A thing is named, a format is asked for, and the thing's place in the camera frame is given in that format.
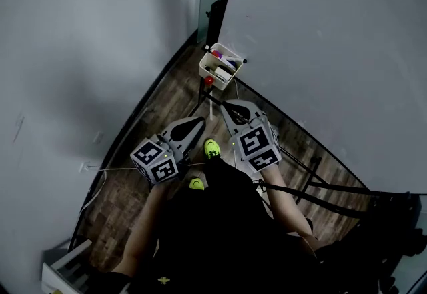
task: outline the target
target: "person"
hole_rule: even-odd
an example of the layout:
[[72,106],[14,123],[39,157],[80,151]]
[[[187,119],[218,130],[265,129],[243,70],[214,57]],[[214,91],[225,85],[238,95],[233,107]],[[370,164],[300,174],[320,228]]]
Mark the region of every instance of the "person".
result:
[[[267,189],[270,218],[250,177],[221,159],[213,139],[204,148],[208,187],[193,179],[168,201],[170,183],[155,185],[121,262],[101,274],[94,293],[319,288],[316,250],[323,244],[292,196]],[[277,165],[261,174],[266,183],[286,186]]]

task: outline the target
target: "yellow sneaker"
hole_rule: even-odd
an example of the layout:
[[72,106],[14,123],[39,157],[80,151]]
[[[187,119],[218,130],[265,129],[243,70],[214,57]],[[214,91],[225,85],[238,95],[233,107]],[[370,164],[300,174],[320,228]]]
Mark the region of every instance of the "yellow sneaker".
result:
[[204,190],[205,185],[203,185],[203,181],[200,178],[194,178],[189,182],[189,188],[195,190]]
[[221,156],[220,146],[215,142],[215,140],[212,140],[212,139],[206,140],[205,154],[208,159],[211,159],[212,157]]

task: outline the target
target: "gold logo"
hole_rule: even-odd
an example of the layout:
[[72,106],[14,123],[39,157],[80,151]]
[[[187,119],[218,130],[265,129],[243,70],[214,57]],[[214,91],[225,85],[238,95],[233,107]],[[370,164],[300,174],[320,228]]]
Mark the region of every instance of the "gold logo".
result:
[[160,279],[158,279],[158,281],[160,281],[162,285],[165,285],[166,283],[168,283],[171,280],[169,280],[166,276],[163,276],[163,277],[160,277]]

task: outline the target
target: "white basket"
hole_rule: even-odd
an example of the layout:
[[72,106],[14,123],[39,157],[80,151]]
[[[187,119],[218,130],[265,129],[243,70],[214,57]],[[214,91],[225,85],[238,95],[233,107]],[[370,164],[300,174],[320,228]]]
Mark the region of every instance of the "white basket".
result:
[[[232,53],[229,49],[227,49],[225,46],[219,43],[213,44],[211,47],[211,50],[216,50],[224,56],[240,58],[235,53]],[[228,83],[230,83],[233,80],[233,77],[240,70],[240,67],[242,67],[242,64],[243,63],[237,63],[236,70],[233,70],[231,67],[223,63],[221,59],[215,57],[210,52],[207,52],[200,61],[199,75],[202,76],[203,78],[206,78],[207,76],[211,76],[214,80],[213,86],[217,87],[219,90],[224,90],[227,87]],[[218,65],[221,65],[224,69],[228,70],[232,75],[231,78],[228,80],[228,82],[224,82],[218,77],[216,77],[215,69],[218,67]]]

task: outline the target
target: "wooden floor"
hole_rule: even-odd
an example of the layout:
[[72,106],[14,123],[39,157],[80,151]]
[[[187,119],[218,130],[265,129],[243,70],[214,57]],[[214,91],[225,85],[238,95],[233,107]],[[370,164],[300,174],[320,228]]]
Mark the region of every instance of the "wooden floor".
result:
[[[110,168],[134,167],[129,154],[143,138],[151,137],[154,133],[162,131],[170,122],[188,116],[197,103],[198,65],[202,57],[203,51],[197,47],[188,48],[180,57],[147,102],[139,121],[117,151]],[[268,103],[242,85],[238,85],[238,95],[240,99],[256,103],[266,112],[270,122],[279,128],[280,145],[300,161],[310,165],[310,159],[313,156],[321,157],[322,161],[317,174],[328,183],[361,187],[361,184],[321,146]],[[235,99],[236,86],[232,83],[222,92],[214,89],[213,96],[221,100]],[[213,104],[212,115],[210,115],[207,100],[195,115],[204,116],[207,125],[202,138],[192,152],[193,163],[203,162],[203,142],[206,138],[213,137],[220,144],[222,158],[230,165],[234,165],[234,154],[228,146],[230,135],[219,107]],[[252,179],[261,178],[259,174],[253,174],[240,161],[236,166],[248,173]],[[202,167],[201,165],[193,167],[185,181],[195,176],[205,181]],[[299,190],[303,188],[308,174],[301,167],[284,156],[279,168],[288,187]],[[120,260],[133,223],[149,193],[148,182],[135,170],[108,171],[107,176],[100,194],[86,210],[82,223],[78,227],[78,235],[93,241],[89,262],[101,271],[111,270]],[[307,193],[330,203],[361,211],[366,210],[369,201],[369,197],[365,195],[314,187],[309,187]],[[299,207],[303,214],[313,221],[314,235],[325,242],[331,243],[341,239],[357,222],[356,219],[332,213],[305,200],[301,200]]]

